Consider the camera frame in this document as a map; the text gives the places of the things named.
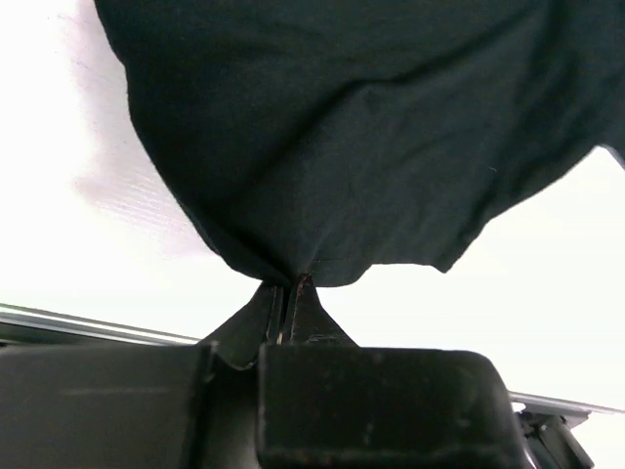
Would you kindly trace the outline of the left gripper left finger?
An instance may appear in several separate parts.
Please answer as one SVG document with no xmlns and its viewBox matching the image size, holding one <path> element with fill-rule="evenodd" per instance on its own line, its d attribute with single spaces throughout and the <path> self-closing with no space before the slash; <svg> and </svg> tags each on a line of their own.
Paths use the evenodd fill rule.
<svg viewBox="0 0 625 469">
<path fill-rule="evenodd" d="M 192 345 L 142 345 L 1 322 L 5 468 L 198 468 L 217 377 L 251 377 L 284 292 Z"/>
</svg>

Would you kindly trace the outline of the black t shirt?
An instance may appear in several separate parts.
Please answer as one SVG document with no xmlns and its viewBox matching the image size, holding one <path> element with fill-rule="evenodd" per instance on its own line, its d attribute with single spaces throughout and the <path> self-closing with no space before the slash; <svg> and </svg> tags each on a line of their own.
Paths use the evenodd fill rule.
<svg viewBox="0 0 625 469">
<path fill-rule="evenodd" d="M 148 157 L 249 277 L 446 272 L 592 149 L 624 149 L 620 1 L 96 9 Z"/>
</svg>

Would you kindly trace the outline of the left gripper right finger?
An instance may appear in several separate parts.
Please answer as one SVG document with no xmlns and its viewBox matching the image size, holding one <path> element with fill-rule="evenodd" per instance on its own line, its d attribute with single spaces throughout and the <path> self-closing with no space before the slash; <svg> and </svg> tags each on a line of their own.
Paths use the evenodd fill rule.
<svg viewBox="0 0 625 469">
<path fill-rule="evenodd" d="M 492 362 L 468 351 L 365 348 L 291 289 L 258 359 L 264 468 L 525 468 L 520 424 Z"/>
</svg>

